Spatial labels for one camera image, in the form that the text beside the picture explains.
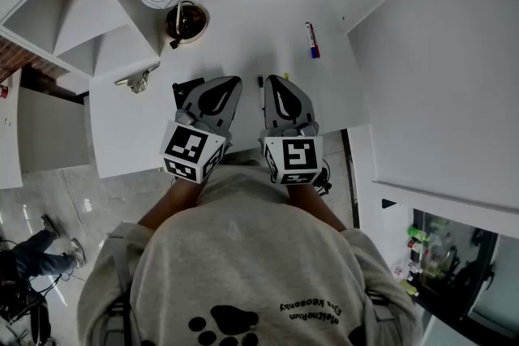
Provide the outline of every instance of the jeans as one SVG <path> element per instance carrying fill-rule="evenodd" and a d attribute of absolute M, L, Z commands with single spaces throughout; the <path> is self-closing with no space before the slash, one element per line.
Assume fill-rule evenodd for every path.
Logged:
<path fill-rule="evenodd" d="M 57 276 L 74 270 L 76 266 L 74 257 L 67 254 L 45 254 L 53 241 L 53 234 L 44 229 L 11 250 L 16 260 L 16 271 L 21 279 Z"/>

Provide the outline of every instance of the sneaker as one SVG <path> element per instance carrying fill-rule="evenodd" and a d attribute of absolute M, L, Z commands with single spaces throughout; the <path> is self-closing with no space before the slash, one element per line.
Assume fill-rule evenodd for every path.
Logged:
<path fill-rule="evenodd" d="M 41 223 L 43 224 L 43 228 L 45 230 L 53 234 L 55 240 L 60 238 L 58 230 L 47 215 L 43 215 L 41 217 Z"/>
<path fill-rule="evenodd" d="M 71 241 L 71 251 L 68 253 L 71 257 L 74 257 L 76 261 L 76 268 L 84 267 L 87 263 L 87 258 L 84 256 L 83 247 L 77 239 Z"/>

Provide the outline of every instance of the tile floor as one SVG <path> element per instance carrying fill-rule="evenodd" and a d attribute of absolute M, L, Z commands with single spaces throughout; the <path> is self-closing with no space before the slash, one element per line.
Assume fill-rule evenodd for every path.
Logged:
<path fill-rule="evenodd" d="M 91 164 L 69 169 L 24 175 L 24 187 L 0 190 L 0 235 L 15 242 L 28 239 L 41 229 L 40 216 L 48 214 L 65 237 L 75 237 L 83 245 L 88 265 L 74 275 L 85 279 L 92 270 L 105 236 L 121 221 L 137 221 L 169 188 L 171 176 L 158 170 L 100 179 L 93 153 L 87 112 L 88 145 Z M 332 170 L 333 188 L 324 200 L 347 227 L 353 227 L 350 188 L 341 133 L 324 136 L 324 159 Z M 50 253 L 68 247 L 65 237 L 56 241 Z M 49 277 L 38 277 L 32 285 L 42 290 L 51 284 Z M 62 346 L 77 345 L 76 305 L 84 282 L 76 278 L 60 281 L 49 292 L 52 336 Z M 15 327 L 20 332 L 27 322 Z"/>

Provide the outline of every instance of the lamp base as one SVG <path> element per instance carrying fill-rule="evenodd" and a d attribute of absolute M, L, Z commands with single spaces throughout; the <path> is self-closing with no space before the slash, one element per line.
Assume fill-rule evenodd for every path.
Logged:
<path fill-rule="evenodd" d="M 165 30 L 173 38 L 169 43 L 173 49 L 176 49 L 179 44 L 196 41 L 204 34 L 208 26 L 208 16 L 204 9 L 191 1 L 184 1 L 180 10 L 179 31 L 177 32 L 177 13 L 178 5 L 169 11 L 165 21 Z"/>

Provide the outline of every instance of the paw print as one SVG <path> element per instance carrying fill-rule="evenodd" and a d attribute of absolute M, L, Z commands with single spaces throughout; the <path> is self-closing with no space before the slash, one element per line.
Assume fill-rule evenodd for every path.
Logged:
<path fill-rule="evenodd" d="M 227 336 L 219 343 L 220 346 L 238 346 L 238 339 L 235 336 L 246 333 L 255 327 L 259 320 L 258 314 L 231 305 L 216 305 L 211 309 L 211 315 L 218 329 Z M 217 341 L 217 334 L 214 331 L 203 331 L 207 326 L 204 318 L 192 318 L 188 326 L 194 332 L 201 331 L 198 343 L 202 346 L 210 346 Z M 242 346 L 256 346 L 258 343 L 258 336 L 254 333 L 247 333 L 242 338 Z"/>

